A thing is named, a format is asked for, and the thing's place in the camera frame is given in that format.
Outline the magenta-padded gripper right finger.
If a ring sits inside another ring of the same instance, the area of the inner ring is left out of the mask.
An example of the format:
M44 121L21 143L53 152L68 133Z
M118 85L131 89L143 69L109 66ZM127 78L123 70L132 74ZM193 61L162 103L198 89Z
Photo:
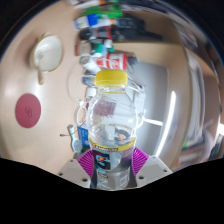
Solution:
M143 187L170 175L172 171L157 156L135 148L131 161L130 186Z

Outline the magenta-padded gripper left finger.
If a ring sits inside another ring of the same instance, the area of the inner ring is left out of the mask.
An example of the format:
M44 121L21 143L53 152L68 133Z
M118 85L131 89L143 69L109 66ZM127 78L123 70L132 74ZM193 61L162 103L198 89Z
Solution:
M59 170L58 176L81 187L95 189L97 176L92 151L88 150L78 158L70 159Z

